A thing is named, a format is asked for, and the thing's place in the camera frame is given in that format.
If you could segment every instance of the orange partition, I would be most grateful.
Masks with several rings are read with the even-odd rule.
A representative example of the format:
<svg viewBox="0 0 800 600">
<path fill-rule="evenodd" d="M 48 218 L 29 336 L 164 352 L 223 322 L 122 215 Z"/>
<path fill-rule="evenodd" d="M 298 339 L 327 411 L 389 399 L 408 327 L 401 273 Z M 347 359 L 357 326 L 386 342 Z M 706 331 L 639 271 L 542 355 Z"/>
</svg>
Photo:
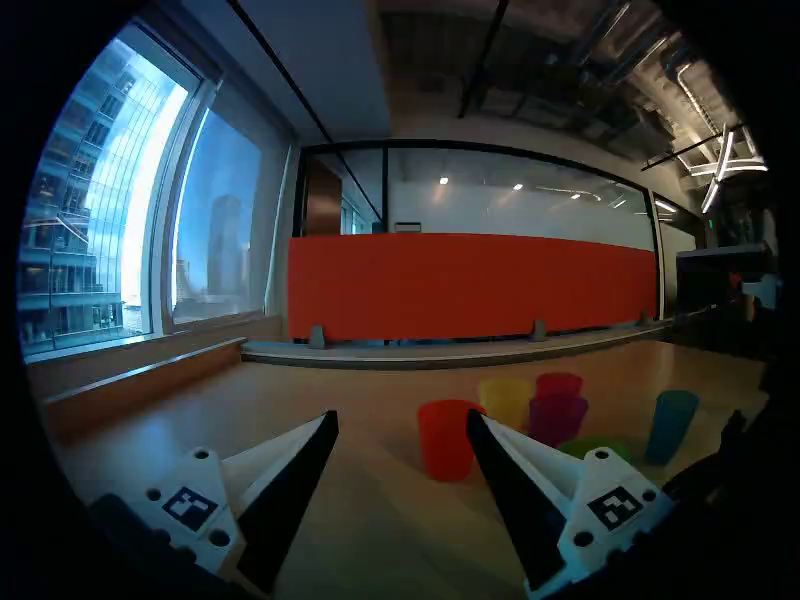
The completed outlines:
<svg viewBox="0 0 800 600">
<path fill-rule="evenodd" d="M 551 238 L 372 234 L 292 238 L 289 335 L 441 339 L 613 325 L 656 315 L 654 252 Z"/>
</svg>

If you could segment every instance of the table surface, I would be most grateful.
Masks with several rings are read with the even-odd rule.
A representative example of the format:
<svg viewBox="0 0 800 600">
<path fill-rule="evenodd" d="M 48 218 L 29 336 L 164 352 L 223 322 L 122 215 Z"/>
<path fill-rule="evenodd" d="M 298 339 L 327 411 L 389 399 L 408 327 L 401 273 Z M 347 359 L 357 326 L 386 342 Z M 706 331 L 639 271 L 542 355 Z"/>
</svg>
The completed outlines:
<svg viewBox="0 0 800 600">
<path fill-rule="evenodd" d="M 675 458 L 642 467 L 663 483 L 716 450 L 731 412 L 751 419 L 766 395 L 763 363 L 639 341 L 527 364 L 381 372 L 241 363 L 60 448 L 87 502 L 143 490 L 195 446 L 241 452 L 327 409 L 340 435 L 275 590 L 284 598 L 523 598 L 524 574 L 477 466 L 461 483 L 422 471 L 416 410 L 442 398 L 477 400 L 488 377 L 534 381 L 550 371 L 584 380 L 581 435 L 617 436 L 643 454 L 655 400 L 688 389 L 700 407 Z"/>
</svg>

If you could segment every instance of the city building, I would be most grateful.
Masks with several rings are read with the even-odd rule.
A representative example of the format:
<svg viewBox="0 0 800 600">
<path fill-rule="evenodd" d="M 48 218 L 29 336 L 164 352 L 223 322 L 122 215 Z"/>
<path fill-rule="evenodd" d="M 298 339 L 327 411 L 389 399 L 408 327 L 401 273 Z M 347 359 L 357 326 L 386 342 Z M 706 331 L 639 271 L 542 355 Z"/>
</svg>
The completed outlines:
<svg viewBox="0 0 800 600">
<path fill-rule="evenodd" d="M 122 268 L 124 236 L 144 150 L 175 88 L 115 39 L 70 96 L 26 205 L 17 274 L 25 354 L 150 331 L 139 265 Z M 134 290 L 127 299 L 124 283 Z"/>
</svg>

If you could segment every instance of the partition foot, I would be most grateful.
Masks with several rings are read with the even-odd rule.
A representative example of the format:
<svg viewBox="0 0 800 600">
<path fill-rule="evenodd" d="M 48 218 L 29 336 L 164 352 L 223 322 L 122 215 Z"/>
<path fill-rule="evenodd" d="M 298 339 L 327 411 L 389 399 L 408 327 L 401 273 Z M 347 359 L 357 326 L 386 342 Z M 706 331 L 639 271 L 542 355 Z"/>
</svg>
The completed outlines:
<svg viewBox="0 0 800 600">
<path fill-rule="evenodd" d="M 322 325 L 312 325 L 311 335 L 308 338 L 308 347 L 314 350 L 325 350 L 325 333 Z"/>
</svg>

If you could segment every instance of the ceiling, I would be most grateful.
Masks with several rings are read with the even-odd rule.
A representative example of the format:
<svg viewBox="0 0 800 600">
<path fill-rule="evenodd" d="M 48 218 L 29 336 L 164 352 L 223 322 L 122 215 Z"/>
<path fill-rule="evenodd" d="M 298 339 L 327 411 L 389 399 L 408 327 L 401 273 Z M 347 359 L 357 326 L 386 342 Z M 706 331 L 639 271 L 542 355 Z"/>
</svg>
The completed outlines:
<svg viewBox="0 0 800 600">
<path fill-rule="evenodd" d="M 323 143 L 294 92 L 224 0 L 182 0 L 298 133 Z M 241 0 L 335 140 L 390 134 L 389 109 L 363 0 Z"/>
<path fill-rule="evenodd" d="M 708 65 L 649 0 L 511 0 L 481 70 L 496 0 L 377 6 L 392 88 L 450 94 L 455 110 L 477 72 L 468 114 L 563 131 L 643 164 L 739 123 Z M 738 135 L 733 158 L 751 157 Z M 687 152 L 686 174 L 719 150 L 712 141 Z"/>
</svg>

